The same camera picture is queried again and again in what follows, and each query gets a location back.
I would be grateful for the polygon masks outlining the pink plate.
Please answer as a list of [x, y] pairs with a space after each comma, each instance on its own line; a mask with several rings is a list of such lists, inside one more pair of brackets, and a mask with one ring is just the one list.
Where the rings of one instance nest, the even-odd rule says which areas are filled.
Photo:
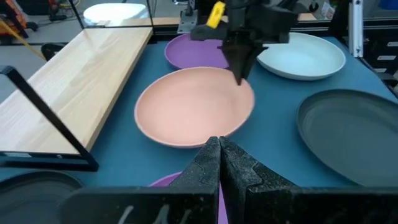
[[226, 69], [195, 67], [150, 84], [134, 108], [137, 127], [148, 138], [179, 148], [200, 147], [211, 136], [229, 136], [254, 109], [250, 84], [236, 83]]

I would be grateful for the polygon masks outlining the grey metal bracket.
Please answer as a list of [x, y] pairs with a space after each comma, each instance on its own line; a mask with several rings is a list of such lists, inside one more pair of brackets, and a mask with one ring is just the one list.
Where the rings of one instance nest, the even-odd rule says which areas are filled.
[[198, 11], [193, 9], [185, 9], [180, 12], [180, 22], [177, 28], [177, 33], [189, 33], [197, 24]]

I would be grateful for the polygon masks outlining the black drawer rack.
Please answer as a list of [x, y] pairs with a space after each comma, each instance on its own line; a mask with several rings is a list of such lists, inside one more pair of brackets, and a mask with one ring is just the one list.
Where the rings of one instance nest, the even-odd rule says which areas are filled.
[[364, 59], [398, 95], [398, 18], [364, 20]]

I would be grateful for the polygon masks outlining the wooden table side plank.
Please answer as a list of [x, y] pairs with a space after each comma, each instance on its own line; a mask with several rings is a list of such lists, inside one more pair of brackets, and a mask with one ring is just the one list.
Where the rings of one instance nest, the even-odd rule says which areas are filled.
[[[317, 18], [311, 13], [300, 14], [298, 19], [300, 21], [315, 21]], [[155, 17], [152, 19], [154, 25], [179, 25], [179, 17]], [[151, 25], [150, 18], [143, 19], [125, 19], [122, 21], [100, 21], [97, 23], [98, 26], [105, 27], [121, 27], [121, 26], [146, 26]]]

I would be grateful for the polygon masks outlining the orange black equipment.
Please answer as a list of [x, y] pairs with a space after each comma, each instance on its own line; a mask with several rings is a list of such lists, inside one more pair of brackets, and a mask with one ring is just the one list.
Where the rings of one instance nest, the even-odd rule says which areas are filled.
[[15, 33], [28, 38], [27, 21], [13, 0], [0, 0], [0, 22], [4, 21]]

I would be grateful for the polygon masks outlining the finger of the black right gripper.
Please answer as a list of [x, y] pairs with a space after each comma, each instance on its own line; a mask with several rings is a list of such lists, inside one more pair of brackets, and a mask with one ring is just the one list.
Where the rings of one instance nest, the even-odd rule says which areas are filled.
[[241, 62], [241, 71], [239, 73], [239, 85], [241, 84], [242, 80], [246, 80], [248, 78], [257, 56], [265, 50], [267, 50], [267, 47], [259, 46], [259, 47], [250, 48], [248, 52], [245, 54], [245, 57]]
[[242, 46], [221, 46], [222, 51], [229, 69], [232, 71], [237, 85], [240, 85], [243, 79], [244, 59], [246, 50]]

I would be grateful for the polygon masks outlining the purple plate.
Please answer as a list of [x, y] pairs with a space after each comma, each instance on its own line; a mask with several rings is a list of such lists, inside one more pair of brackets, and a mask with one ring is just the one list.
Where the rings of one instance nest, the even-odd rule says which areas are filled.
[[[156, 180], [152, 184], [150, 184], [150, 187], [166, 187], [166, 186], [170, 185], [180, 174], [181, 174], [181, 172], [167, 175], [161, 179]], [[218, 224], [228, 224], [228, 217], [226, 214], [226, 208], [225, 208], [224, 198], [223, 198], [223, 191], [222, 191], [221, 186], [220, 186], [219, 204], [218, 204]]]
[[220, 40], [191, 40], [189, 34], [172, 39], [166, 46], [165, 58], [178, 69], [192, 67], [228, 68], [219, 46]]

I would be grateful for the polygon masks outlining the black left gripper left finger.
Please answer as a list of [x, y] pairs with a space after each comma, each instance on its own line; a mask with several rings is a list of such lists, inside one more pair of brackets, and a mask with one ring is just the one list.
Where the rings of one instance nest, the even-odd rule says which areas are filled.
[[216, 224], [221, 146], [211, 137], [166, 187], [77, 190], [60, 207], [61, 224]]

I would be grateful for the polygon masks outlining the black metal table frame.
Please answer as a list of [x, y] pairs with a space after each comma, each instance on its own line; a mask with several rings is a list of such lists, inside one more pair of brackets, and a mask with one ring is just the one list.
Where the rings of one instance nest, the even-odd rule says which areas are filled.
[[[159, 40], [171, 40], [177, 36], [179, 17], [156, 17], [153, 19], [155, 33]], [[292, 32], [301, 32], [319, 37], [342, 39], [348, 36], [347, 25], [337, 25], [333, 21], [300, 21]], [[363, 24], [364, 39], [391, 40], [398, 42], [398, 18], [369, 18]]]

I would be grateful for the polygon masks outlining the yellow tape tag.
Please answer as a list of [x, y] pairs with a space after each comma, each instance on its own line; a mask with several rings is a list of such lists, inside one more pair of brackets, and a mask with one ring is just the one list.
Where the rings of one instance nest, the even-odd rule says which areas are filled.
[[208, 20], [206, 22], [206, 25], [212, 29], [215, 29], [218, 27], [219, 23], [221, 22], [221, 19], [224, 14], [226, 4], [224, 2], [218, 1], [214, 4], [210, 15], [208, 17]]

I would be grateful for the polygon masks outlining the pale mint plate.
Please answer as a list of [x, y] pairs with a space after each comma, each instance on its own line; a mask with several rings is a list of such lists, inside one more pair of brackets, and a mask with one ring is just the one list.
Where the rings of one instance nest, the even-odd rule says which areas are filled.
[[265, 46], [257, 61], [268, 71], [292, 80], [321, 80], [339, 72], [346, 63], [340, 48], [314, 35], [291, 32], [287, 44]]

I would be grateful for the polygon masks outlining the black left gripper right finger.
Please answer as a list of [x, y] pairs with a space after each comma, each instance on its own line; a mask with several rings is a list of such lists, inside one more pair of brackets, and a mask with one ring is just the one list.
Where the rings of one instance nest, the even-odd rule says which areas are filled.
[[229, 224], [398, 224], [398, 189], [299, 187], [221, 137]]

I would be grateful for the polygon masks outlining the tablet with blue screen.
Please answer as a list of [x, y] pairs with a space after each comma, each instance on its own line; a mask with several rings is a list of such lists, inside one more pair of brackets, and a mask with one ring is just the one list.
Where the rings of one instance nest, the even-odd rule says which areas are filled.
[[398, 10], [398, 0], [381, 0], [379, 7], [386, 10]]

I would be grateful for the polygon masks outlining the dark grey plate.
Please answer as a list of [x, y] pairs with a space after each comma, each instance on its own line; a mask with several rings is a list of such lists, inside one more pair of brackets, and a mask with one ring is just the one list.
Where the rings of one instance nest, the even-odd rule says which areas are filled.
[[398, 103], [326, 90], [300, 103], [296, 123], [308, 149], [335, 172], [365, 187], [398, 187]]
[[0, 181], [0, 224], [60, 224], [58, 209], [81, 181], [64, 172], [40, 170]]

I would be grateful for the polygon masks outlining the silver aluminium post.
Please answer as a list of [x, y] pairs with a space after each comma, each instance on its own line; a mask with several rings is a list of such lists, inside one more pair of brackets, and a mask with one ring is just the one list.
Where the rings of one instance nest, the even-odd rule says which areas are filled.
[[355, 58], [363, 58], [363, 0], [351, 0], [348, 12], [349, 52]]

